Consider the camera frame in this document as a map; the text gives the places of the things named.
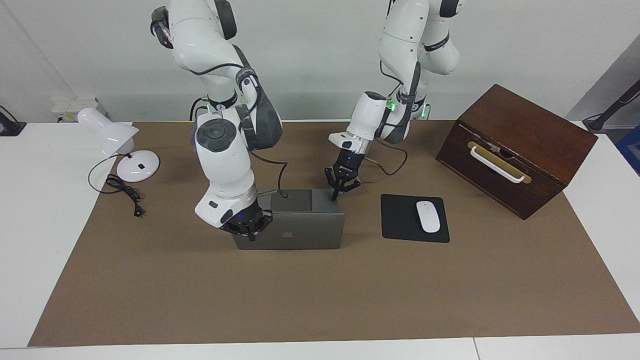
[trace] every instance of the wooden box lid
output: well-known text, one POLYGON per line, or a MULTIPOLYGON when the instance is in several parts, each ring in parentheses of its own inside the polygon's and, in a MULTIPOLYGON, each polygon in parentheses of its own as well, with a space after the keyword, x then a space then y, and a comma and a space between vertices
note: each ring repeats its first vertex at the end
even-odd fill
POLYGON ((484 139, 568 184, 597 137, 493 85, 459 119, 484 139))

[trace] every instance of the white table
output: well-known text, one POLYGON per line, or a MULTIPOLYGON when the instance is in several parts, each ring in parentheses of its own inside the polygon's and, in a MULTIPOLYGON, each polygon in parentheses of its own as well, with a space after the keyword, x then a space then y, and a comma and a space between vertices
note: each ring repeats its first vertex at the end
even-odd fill
MULTIPOLYGON (((640 334, 24 349, 93 209, 86 175, 102 158, 79 124, 0 138, 0 359, 640 359, 640 334)), ((599 135, 564 192, 638 317, 640 177, 599 135)))

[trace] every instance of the black mouse pad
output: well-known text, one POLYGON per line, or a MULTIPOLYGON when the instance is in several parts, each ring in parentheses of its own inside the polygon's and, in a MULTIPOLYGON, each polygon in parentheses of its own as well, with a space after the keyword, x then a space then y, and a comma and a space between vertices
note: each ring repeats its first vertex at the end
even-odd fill
POLYGON ((449 228, 444 211, 444 201, 439 197, 415 197, 383 194, 380 196, 382 208, 382 236, 387 239, 428 241, 448 243, 449 228), (438 211, 440 230, 427 233, 422 230, 416 203, 431 201, 438 211))

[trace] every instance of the white lamp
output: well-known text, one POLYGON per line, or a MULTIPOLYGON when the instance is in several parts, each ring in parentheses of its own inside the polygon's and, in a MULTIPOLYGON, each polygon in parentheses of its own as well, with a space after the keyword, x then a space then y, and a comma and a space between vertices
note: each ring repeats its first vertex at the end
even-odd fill
POLYGON ((137 183, 150 178, 160 167, 160 159, 149 150, 133 150, 133 136, 139 131, 133 126, 111 122, 93 108, 82 109, 78 113, 78 122, 98 136, 102 153, 109 157, 127 154, 120 161, 117 174, 128 183, 137 183))

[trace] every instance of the white wall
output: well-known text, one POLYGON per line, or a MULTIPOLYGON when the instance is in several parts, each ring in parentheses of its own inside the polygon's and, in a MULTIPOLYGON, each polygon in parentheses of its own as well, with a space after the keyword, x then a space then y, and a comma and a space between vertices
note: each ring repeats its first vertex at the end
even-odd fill
MULTIPOLYGON (((640 79, 640 36, 611 65, 587 94, 567 115, 570 120, 582 120, 605 111, 640 79)), ((618 110, 605 128, 636 127, 640 125, 640 100, 618 110)))
MULTIPOLYGON (((0 1, 73 92, 97 96, 115 120, 184 120, 203 93, 149 33, 151 11, 168 0, 0 1)), ((231 3, 234 42, 285 119, 348 118, 364 90, 393 88, 377 68, 387 0, 231 3)), ((468 1, 451 29, 461 63, 450 76, 433 77, 432 118, 455 119, 494 83, 566 115, 640 33, 638 13, 637 0, 468 1)), ((11 35, 0 36, 4 47, 11 35)), ((15 61, 3 49, 0 101, 52 120, 42 75, 25 73, 18 45, 15 61), (38 106, 18 100, 27 95, 38 106)))

